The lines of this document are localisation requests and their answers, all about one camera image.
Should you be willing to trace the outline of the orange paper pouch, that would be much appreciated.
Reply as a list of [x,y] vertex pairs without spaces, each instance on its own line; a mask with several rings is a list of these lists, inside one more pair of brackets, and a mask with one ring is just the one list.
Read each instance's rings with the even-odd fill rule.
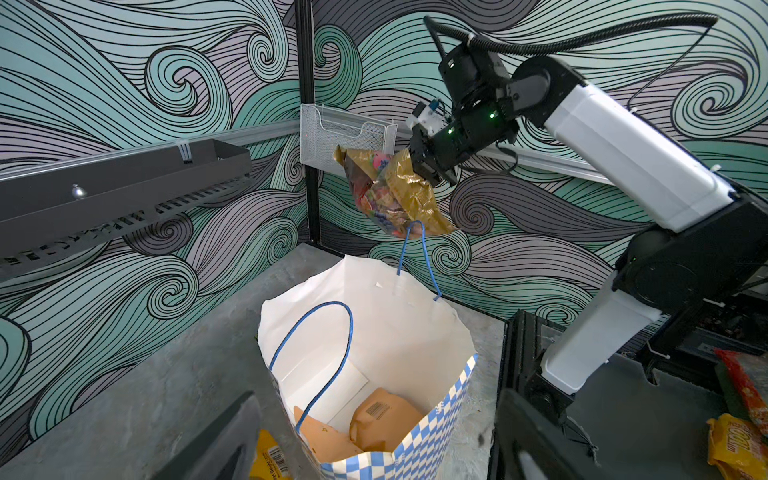
[[319,462],[333,463],[363,452],[392,453],[423,417],[406,399],[377,388],[354,411],[347,433],[308,416],[300,434]]

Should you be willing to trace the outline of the checkered paper bag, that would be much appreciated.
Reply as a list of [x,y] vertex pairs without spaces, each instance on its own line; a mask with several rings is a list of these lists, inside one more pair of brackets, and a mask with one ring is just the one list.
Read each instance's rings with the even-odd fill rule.
[[[401,267],[346,256],[261,308],[258,345],[282,407],[324,479],[433,479],[476,365],[469,330],[437,287]],[[424,414],[390,452],[319,462],[300,434],[312,418],[347,433],[377,388]]]

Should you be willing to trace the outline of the brown snack bag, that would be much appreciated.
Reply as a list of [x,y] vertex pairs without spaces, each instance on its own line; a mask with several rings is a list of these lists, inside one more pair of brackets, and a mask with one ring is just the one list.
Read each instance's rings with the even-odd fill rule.
[[415,173],[410,153],[335,148],[357,208],[382,231],[400,239],[447,235],[455,225],[438,206],[433,187]]

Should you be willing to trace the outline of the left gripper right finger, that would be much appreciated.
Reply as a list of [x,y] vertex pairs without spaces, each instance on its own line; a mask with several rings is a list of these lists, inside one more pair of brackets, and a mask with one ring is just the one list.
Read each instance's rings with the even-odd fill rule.
[[519,393],[503,389],[493,432],[495,479],[598,479],[600,468]]

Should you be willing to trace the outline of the yellow orange gummy snack bag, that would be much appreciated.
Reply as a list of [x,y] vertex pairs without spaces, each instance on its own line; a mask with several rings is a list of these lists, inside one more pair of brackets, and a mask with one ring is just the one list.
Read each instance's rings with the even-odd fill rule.
[[265,429],[259,433],[256,454],[252,463],[251,480],[292,480],[282,449],[274,437]]

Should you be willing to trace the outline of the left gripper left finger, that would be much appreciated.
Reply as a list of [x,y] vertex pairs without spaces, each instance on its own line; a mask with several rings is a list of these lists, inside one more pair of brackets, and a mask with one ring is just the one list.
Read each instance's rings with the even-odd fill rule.
[[256,456],[260,425],[257,396],[253,391],[246,391],[153,479],[248,479]]

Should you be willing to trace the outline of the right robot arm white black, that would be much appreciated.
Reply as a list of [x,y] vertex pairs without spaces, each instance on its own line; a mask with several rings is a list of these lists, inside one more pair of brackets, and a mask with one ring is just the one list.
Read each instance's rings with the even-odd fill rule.
[[634,335],[663,316],[690,321],[707,303],[753,288],[767,261],[767,202],[716,173],[688,150],[550,56],[508,72],[499,55],[464,42],[438,66],[449,117],[426,105],[410,118],[419,174],[468,182],[455,168],[516,137],[520,120],[567,145],[649,218],[632,234],[601,286],[567,330],[540,354],[521,384],[558,421],[587,379]]

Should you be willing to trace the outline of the green Spring Tea candy bag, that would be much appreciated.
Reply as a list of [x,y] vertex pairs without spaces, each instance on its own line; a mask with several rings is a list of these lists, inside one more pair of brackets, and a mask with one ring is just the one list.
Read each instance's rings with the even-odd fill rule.
[[747,409],[752,423],[767,436],[767,355],[714,350]]

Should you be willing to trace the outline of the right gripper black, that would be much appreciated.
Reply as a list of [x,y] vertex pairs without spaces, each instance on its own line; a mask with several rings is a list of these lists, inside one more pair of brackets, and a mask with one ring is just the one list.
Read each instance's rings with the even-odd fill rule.
[[413,170],[431,186],[442,181],[455,185],[454,169],[498,139],[497,116],[453,121],[432,136],[414,116],[408,117],[407,126],[412,132],[409,153]]

